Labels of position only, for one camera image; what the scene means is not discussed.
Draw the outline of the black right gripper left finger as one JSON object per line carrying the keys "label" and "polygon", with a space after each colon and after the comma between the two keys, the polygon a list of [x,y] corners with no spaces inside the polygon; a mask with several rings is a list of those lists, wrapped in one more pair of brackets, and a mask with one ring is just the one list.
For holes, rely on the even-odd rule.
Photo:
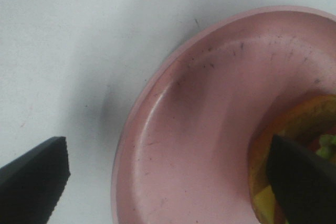
{"label": "black right gripper left finger", "polygon": [[64,136],[52,137],[1,167],[1,223],[47,223],[69,177]]}

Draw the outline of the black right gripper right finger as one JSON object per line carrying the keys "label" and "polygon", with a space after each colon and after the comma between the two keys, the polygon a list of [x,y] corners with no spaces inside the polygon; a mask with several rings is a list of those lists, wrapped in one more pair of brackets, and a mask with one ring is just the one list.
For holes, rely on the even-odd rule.
{"label": "black right gripper right finger", "polygon": [[335,165],[274,135],[266,175],[289,223],[335,223]]}

